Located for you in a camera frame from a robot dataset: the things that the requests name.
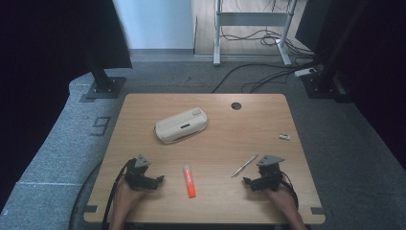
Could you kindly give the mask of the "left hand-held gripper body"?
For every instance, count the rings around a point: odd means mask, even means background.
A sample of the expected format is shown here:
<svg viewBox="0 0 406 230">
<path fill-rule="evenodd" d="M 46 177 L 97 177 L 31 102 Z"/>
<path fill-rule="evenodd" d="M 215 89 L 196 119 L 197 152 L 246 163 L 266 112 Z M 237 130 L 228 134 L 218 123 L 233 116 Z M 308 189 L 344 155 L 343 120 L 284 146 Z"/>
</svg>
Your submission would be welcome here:
<svg viewBox="0 0 406 230">
<path fill-rule="evenodd" d="M 127 162 L 124 180 L 131 189 L 148 189 L 150 185 L 154 185 L 153 178 L 145 176 L 149 165 L 150 162 L 142 154 Z"/>
</svg>

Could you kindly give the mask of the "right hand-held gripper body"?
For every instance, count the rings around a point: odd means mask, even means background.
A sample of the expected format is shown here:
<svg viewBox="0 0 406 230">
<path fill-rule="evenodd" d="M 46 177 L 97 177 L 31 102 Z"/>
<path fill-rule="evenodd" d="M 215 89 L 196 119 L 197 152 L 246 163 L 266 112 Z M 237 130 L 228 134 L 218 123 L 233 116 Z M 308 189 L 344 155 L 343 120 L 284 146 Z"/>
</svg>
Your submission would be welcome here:
<svg viewBox="0 0 406 230">
<path fill-rule="evenodd" d="M 282 182 L 282 171 L 279 164 L 283 161 L 283 158 L 264 155 L 257 163 L 259 167 L 259 184 L 264 189 L 271 189 L 276 191 Z"/>
</svg>

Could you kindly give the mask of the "silver clear ballpoint pen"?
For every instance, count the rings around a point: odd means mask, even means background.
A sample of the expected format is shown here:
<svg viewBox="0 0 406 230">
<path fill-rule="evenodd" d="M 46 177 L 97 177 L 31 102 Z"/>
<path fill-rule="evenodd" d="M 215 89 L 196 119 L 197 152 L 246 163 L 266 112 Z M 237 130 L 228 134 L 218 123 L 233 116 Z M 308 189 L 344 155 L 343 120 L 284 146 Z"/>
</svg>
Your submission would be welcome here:
<svg viewBox="0 0 406 230">
<path fill-rule="evenodd" d="M 254 154 L 251 156 L 245 163 L 243 163 L 238 169 L 236 169 L 231 177 L 236 177 L 238 176 L 249 164 L 251 164 L 256 158 L 258 157 L 258 154 Z"/>
</svg>

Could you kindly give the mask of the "beige fabric pencil case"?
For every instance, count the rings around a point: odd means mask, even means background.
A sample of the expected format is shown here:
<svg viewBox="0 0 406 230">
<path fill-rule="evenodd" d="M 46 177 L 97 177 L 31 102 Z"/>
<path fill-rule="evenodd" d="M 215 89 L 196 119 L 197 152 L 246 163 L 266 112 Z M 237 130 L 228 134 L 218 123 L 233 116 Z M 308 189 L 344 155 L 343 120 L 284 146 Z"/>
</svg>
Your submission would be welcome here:
<svg viewBox="0 0 406 230">
<path fill-rule="evenodd" d="M 207 125 L 208 116 L 200 107 L 195 107 L 157 122 L 154 132 L 164 144 L 171 144 L 197 134 Z"/>
</svg>

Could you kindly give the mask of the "person's left hand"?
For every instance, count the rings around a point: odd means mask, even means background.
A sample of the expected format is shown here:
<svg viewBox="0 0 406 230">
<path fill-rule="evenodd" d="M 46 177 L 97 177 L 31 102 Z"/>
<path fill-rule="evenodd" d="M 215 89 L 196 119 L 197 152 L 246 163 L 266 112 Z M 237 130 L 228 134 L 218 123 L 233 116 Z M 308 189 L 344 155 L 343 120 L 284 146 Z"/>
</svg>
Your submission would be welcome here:
<svg viewBox="0 0 406 230">
<path fill-rule="evenodd" d="M 136 207 L 146 192 L 142 189 L 131 189 L 125 180 L 121 180 L 114 196 L 114 209 L 131 211 Z"/>
</svg>

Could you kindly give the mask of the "person's right hand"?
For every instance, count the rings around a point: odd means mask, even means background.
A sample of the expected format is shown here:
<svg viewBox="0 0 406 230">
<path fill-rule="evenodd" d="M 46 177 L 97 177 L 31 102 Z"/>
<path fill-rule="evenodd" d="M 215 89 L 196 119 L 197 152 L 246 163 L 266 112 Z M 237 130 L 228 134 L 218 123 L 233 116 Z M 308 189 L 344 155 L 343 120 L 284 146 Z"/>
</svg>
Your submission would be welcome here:
<svg viewBox="0 0 406 230">
<path fill-rule="evenodd" d="M 284 186 L 281 186 L 276 191 L 267 189 L 264 192 L 281 212 L 291 213 L 297 210 L 293 196 Z"/>
</svg>

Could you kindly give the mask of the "orange highlighter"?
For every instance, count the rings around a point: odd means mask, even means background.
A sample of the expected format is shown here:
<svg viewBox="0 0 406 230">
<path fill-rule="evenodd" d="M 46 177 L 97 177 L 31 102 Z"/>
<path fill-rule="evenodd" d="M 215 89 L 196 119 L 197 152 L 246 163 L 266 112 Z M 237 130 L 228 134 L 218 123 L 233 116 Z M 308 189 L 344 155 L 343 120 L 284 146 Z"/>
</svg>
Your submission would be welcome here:
<svg viewBox="0 0 406 230">
<path fill-rule="evenodd" d="M 184 166 L 184 176 L 185 176 L 185 180 L 186 180 L 186 186 L 187 186 L 189 198 L 196 197 L 196 191 L 195 191 L 194 182 L 193 182 L 193 178 L 192 178 L 192 169 L 189 165 Z"/>
</svg>

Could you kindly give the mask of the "black metal stand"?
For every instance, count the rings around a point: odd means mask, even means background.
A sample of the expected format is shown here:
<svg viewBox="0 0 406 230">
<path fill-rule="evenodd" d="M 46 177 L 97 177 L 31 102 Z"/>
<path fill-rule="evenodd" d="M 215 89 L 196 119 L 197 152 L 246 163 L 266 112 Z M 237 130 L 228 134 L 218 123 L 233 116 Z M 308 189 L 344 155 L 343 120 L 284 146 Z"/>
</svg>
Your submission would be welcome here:
<svg viewBox="0 0 406 230">
<path fill-rule="evenodd" d="M 351 102 L 342 83 L 344 62 L 353 51 L 350 42 L 370 0 L 308 0 L 297 38 L 314 54 L 322 69 L 302 77 L 311 99 Z"/>
<path fill-rule="evenodd" d="M 86 52 L 85 61 L 94 81 L 84 99 L 117 99 L 124 86 L 125 77 L 108 77 L 105 70 L 119 68 L 120 61 L 91 49 Z"/>
</svg>

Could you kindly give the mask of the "white power strip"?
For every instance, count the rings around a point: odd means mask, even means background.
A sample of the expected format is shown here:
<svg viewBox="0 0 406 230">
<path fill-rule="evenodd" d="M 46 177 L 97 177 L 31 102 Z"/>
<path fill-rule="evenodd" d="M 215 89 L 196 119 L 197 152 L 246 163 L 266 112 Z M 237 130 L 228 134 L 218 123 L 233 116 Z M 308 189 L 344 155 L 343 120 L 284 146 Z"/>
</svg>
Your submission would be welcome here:
<svg viewBox="0 0 406 230">
<path fill-rule="evenodd" d="M 314 74 L 316 72 L 317 72 L 317 70 L 314 69 L 314 68 L 306 68 L 306 69 L 295 71 L 294 75 L 295 75 L 295 77 L 298 78 L 298 77 L 301 77 L 301 76 Z"/>
</svg>

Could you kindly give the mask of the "black curtain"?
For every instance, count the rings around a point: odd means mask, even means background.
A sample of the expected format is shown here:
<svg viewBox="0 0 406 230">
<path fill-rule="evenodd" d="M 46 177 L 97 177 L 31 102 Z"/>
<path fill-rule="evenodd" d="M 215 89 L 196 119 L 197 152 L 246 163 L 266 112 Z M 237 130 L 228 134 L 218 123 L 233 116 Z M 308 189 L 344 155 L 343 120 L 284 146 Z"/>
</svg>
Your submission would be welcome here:
<svg viewBox="0 0 406 230">
<path fill-rule="evenodd" d="M 0 209 L 94 68 L 131 62 L 113 0 L 0 0 Z"/>
<path fill-rule="evenodd" d="M 342 83 L 406 170 L 406 0 L 370 0 L 350 47 Z"/>
</svg>

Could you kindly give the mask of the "white metal desk frame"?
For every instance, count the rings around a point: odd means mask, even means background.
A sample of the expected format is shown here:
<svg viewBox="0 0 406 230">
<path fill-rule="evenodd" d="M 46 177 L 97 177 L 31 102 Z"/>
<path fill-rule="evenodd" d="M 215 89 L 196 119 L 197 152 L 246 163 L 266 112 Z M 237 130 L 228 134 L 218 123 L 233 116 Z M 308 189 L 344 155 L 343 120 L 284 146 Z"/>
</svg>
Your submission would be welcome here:
<svg viewBox="0 0 406 230">
<path fill-rule="evenodd" d="M 265 27 L 281 27 L 283 32 L 276 39 L 277 48 L 285 66 L 292 64 L 285 48 L 287 34 L 294 16 L 294 11 L 298 0 L 291 0 L 287 11 L 277 12 L 223 12 L 221 9 L 222 0 L 215 1 L 214 11 L 214 66 L 220 65 L 220 32 L 223 26 L 265 26 Z"/>
</svg>

